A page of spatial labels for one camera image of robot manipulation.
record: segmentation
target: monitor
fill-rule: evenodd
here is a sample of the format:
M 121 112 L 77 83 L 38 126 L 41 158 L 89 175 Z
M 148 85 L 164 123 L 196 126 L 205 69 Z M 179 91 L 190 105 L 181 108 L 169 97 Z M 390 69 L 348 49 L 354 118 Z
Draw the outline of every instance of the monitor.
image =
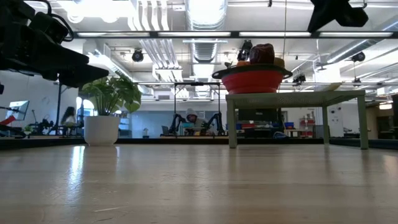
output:
M 277 121 L 276 109 L 239 109 L 240 121 Z
M 11 102 L 9 107 L 12 110 L 7 111 L 6 119 L 13 115 L 16 121 L 25 120 L 25 115 L 27 112 L 27 107 L 29 106 L 29 101 L 16 101 Z

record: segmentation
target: person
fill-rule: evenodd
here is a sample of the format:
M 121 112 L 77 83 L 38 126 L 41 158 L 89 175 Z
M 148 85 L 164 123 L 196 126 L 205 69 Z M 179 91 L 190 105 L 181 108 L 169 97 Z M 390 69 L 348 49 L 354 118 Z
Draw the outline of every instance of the person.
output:
M 64 125 L 66 128 L 64 129 L 64 135 L 67 132 L 67 129 L 72 130 L 74 126 L 76 125 L 76 110 L 74 107 L 69 106 L 67 110 L 65 110 L 65 113 L 62 116 L 61 119 L 61 125 Z
M 193 109 L 189 108 L 187 110 L 187 121 L 193 123 L 193 130 L 196 131 L 201 131 L 201 128 L 205 126 L 207 123 L 207 120 L 203 118 L 198 118 L 198 114 L 196 111 Z M 209 130 L 206 130 L 206 134 L 212 134 L 211 128 Z

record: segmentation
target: table leg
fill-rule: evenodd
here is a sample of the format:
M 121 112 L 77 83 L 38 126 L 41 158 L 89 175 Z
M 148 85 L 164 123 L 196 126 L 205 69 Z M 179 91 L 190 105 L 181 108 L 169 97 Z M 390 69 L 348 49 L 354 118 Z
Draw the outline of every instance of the table leg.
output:
M 229 148 L 235 149 L 238 145 L 236 140 L 236 120 L 235 120 L 235 107 L 233 101 L 227 100 L 227 122 L 228 122 L 228 139 Z
M 359 133 L 361 134 L 361 149 L 369 149 L 365 96 L 359 96 L 357 98 L 357 101 L 358 101 Z
M 329 144 L 329 125 L 328 125 L 328 107 L 322 106 L 322 119 L 323 119 L 323 143 Z

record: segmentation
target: table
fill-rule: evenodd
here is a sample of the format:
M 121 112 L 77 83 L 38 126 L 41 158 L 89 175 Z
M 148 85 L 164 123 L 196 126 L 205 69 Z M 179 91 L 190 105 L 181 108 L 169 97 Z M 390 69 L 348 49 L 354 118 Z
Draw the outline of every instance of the table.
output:
M 323 142 L 329 144 L 328 106 L 357 98 L 361 149 L 368 149 L 365 91 L 315 91 L 295 93 L 250 93 L 226 95 L 229 147 L 236 148 L 235 109 L 302 108 L 322 107 Z
M 285 129 L 285 132 L 289 133 L 290 137 L 293 137 L 293 133 L 297 132 L 297 137 L 298 138 L 300 137 L 300 134 L 302 134 L 304 132 L 307 132 L 307 131 L 308 130 L 305 130 L 305 129 L 303 129 L 303 130 L 301 130 L 301 129 Z

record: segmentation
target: red object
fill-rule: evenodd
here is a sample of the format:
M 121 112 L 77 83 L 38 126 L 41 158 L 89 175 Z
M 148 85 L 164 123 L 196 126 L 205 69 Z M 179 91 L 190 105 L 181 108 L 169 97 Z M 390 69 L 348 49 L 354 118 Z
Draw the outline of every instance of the red object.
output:
M 15 121 L 15 117 L 13 115 L 11 115 L 10 117 L 8 117 L 7 119 L 5 119 L 4 121 L 0 121 L 1 125 L 7 125 L 10 124 L 11 122 Z
M 275 60 L 274 46 L 272 44 L 257 44 L 250 50 L 250 63 L 273 64 Z
M 305 125 L 305 120 L 301 120 L 300 124 Z M 315 120 L 314 119 L 308 119 L 307 120 L 307 124 L 315 124 Z
M 242 129 L 255 128 L 255 127 L 256 127 L 255 124 L 242 124 Z
M 284 68 L 269 64 L 246 65 L 213 74 L 220 78 L 229 94 L 275 93 L 284 78 L 292 76 Z

